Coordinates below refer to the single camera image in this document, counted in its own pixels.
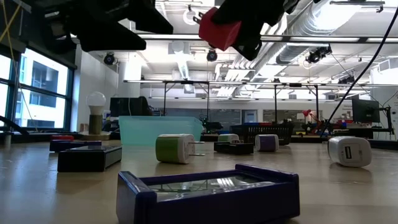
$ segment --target purple and white cylinder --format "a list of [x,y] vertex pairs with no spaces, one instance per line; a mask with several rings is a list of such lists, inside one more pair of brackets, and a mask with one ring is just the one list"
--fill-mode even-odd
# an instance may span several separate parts
[[279,149],[279,138],[276,134],[258,134],[254,140],[254,149],[259,152],[276,152]]

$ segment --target security camera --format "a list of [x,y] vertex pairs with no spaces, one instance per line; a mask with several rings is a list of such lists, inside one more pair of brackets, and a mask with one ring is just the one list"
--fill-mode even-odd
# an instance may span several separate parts
[[209,52],[207,53],[207,61],[208,62],[215,62],[217,61],[217,53],[216,50],[210,49]]
[[106,53],[105,57],[104,57],[104,63],[106,65],[114,65],[116,64],[116,62],[118,62],[116,60],[116,58],[114,57],[114,52],[108,52]]

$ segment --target black box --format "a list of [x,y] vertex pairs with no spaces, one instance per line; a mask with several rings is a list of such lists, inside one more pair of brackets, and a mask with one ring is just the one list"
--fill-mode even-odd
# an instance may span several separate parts
[[122,159],[121,146],[83,146],[58,154],[58,172],[103,172]]
[[234,155],[252,154],[253,147],[253,143],[214,142],[214,151]]

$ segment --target ceiling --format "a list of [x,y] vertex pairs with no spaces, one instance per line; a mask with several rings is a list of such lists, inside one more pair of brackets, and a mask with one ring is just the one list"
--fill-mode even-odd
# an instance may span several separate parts
[[[301,0],[296,10],[286,17],[288,27],[290,27],[301,15],[301,12],[312,0]],[[386,1],[393,6],[394,0]],[[214,5],[214,1],[157,1],[157,9],[174,27],[175,34],[197,34],[199,25],[192,23],[193,12],[185,13],[191,4],[192,10],[196,12],[206,12]],[[354,16],[340,28],[335,30],[332,35],[354,35],[354,36],[383,36],[389,23],[391,22],[395,8],[386,7],[381,13],[376,13],[377,7],[363,7]],[[123,20],[120,23],[136,33],[143,33],[135,30],[133,22]],[[398,36],[398,22],[395,24],[391,37]],[[143,60],[142,74],[146,79],[156,77],[158,74],[171,74],[173,70],[178,70],[178,65],[173,55],[169,55],[169,44],[172,40],[148,40],[147,49],[141,52],[115,52],[115,56],[121,62],[127,62],[131,54],[138,54]],[[232,64],[235,59],[239,58],[239,54],[232,48],[225,52],[217,50],[218,60],[216,62],[207,62],[206,55],[210,47],[204,41],[190,41],[191,57],[187,62],[189,70],[194,71],[211,71],[214,72],[218,63]],[[378,45],[373,44],[331,44],[333,55],[345,69],[354,68],[360,72],[375,53]],[[281,77],[282,82],[307,82],[310,77],[311,82],[322,82],[331,76],[341,74],[344,69],[336,62],[332,56],[327,56],[320,63],[312,65],[308,69],[308,65],[304,62],[306,55],[298,58],[293,66],[286,67]],[[379,54],[376,62],[384,61],[389,57],[398,56],[398,44],[385,45]],[[365,75],[362,82],[367,82],[369,75]]]

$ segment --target metal pole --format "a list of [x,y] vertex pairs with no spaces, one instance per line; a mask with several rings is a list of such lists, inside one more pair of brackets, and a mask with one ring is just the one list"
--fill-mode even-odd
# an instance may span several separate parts
[[277,108],[277,105],[276,105],[276,103],[277,103],[277,100],[276,100],[276,95],[277,95],[276,86],[277,85],[274,86],[274,90],[275,90],[275,97],[274,98],[275,98],[275,123],[277,124],[278,123],[278,115],[277,115],[278,108]]
[[207,84],[207,121],[209,121],[210,84]]
[[166,116],[166,94],[167,94],[167,82],[164,83],[163,116]]
[[315,86],[315,97],[317,99],[317,119],[319,120],[319,97],[318,97],[318,86]]

